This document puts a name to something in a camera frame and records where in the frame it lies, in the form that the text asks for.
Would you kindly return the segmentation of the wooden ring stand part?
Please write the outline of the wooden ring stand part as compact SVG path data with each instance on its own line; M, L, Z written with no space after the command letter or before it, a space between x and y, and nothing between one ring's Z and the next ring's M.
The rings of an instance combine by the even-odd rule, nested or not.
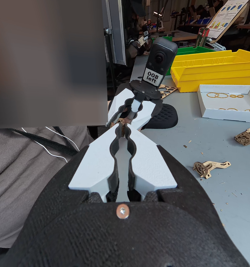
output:
M114 125L116 125L116 124L124 125L124 124L125 124L125 120L124 120L124 118L119 118L119 119L117 119L116 122L111 122L111 124L110 124L110 128L112 128L112 127L113 127Z

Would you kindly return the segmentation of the group of tan rubber bands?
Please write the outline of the group of tan rubber bands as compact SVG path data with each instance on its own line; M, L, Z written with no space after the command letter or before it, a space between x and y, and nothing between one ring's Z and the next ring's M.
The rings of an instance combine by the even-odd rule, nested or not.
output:
M250 112L250 93L202 93L206 109L220 111Z

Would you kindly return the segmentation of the yellow storage bin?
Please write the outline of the yellow storage bin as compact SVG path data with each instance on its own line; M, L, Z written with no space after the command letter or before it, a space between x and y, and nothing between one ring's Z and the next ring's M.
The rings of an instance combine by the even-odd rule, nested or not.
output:
M181 93L197 92L200 85L250 85L250 62L171 67Z
M175 57L172 67L188 67L246 62L250 62L250 52L239 49L237 52L225 50L189 55L178 55Z

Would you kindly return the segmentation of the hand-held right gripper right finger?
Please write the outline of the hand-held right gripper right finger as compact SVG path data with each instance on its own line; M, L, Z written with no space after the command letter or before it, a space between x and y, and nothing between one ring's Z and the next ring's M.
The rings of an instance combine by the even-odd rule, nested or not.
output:
M127 150L131 154L128 170L129 201L141 201L148 192L177 187L158 146L145 135L125 124Z

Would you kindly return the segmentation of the wooden lever assembly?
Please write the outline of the wooden lever assembly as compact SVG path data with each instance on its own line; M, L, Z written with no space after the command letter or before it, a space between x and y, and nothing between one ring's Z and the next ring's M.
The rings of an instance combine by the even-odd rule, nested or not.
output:
M211 177L210 171L215 168L221 168L225 169L227 167L231 166L230 162L213 162L213 161L206 161L204 163L201 162L195 162L193 165L193 170L196 171L201 178L208 179Z

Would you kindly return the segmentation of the wooden board with poster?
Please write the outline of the wooden board with poster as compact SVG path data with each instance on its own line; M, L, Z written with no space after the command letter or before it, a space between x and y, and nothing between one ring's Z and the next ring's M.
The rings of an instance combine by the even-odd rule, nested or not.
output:
M217 42L248 7L248 0L228 0L207 25L207 42Z

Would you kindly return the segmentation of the black quilted wrist rest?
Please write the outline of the black quilted wrist rest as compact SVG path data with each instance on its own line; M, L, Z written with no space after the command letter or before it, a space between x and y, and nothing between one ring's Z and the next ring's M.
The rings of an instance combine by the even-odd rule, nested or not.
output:
M176 109L169 104L163 104L161 111L152 117L145 125L145 129L169 129L178 123L178 115Z

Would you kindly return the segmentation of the wooden drum assembly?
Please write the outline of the wooden drum assembly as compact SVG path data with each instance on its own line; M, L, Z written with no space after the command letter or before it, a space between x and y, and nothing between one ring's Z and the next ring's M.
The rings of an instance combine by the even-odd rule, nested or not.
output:
M243 146L250 145L250 128L236 135L234 138L238 143L242 144Z

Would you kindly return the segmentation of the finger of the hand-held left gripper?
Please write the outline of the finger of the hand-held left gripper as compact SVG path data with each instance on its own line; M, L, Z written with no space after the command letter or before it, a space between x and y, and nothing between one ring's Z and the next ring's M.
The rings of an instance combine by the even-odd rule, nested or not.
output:
M112 104L108 106L108 122L106 124L107 127L111 125L111 123L116 123L120 118L120 115L124 112L124 109L127 105L131 105L135 95L133 91L125 88L121 91L117 96L114 97Z
M131 111L127 116L127 123L133 128L140 130L151 119L151 114L156 104L150 101L140 102L133 100Z

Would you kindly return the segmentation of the white cardboard tray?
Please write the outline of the white cardboard tray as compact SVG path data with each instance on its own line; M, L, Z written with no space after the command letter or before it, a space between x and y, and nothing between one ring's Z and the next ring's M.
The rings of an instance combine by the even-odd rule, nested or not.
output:
M219 120L234 120L250 123L250 112L241 111L220 111L206 109L202 100L202 93L250 93L250 85L200 85L197 91L200 110L203 118L212 118Z

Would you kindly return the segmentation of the row of blue bins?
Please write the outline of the row of blue bins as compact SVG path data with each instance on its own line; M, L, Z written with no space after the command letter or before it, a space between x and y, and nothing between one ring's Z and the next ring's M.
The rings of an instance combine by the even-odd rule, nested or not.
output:
M212 20L212 17L209 17L209 18L203 18L203 19L198 19L198 20L191 20L189 25L195 25L195 24L198 24L198 25L201 25L201 24L209 24L210 21Z

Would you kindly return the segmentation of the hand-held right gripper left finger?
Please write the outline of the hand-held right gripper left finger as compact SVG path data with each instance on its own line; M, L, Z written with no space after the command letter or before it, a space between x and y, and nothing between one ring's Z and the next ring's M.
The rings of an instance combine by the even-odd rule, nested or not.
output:
M118 191L119 175L115 154L119 150L119 124L89 145L68 187L71 190L97 192L103 202L110 201L109 192Z

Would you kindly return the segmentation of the red and green box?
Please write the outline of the red and green box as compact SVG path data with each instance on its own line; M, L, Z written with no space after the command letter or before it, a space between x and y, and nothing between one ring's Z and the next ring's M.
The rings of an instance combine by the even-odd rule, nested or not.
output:
M194 48L197 48L198 46L199 47L205 46L209 31L210 31L209 28L200 28L199 29Z

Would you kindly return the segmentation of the wooden gear stack part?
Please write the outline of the wooden gear stack part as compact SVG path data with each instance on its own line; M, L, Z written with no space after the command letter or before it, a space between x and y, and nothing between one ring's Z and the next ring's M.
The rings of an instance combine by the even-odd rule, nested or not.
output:
M121 130L120 137L127 138L129 133L129 128L127 123L119 123L119 128Z

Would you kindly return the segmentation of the metal framed panel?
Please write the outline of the metal framed panel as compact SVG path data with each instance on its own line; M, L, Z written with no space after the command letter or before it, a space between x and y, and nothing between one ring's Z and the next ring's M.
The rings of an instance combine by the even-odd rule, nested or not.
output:
M124 1L102 0L103 28L110 29L113 63L127 65L124 28Z

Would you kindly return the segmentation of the perforated plywood sheet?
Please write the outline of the perforated plywood sheet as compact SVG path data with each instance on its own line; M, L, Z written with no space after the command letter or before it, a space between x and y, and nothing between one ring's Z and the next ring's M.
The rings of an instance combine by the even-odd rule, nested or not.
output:
M159 91L161 94L161 98L160 99L164 99L165 97L167 97L168 95L170 95L172 92L176 91L178 88L173 87L173 86L168 86L168 85L163 85L161 84L159 87Z

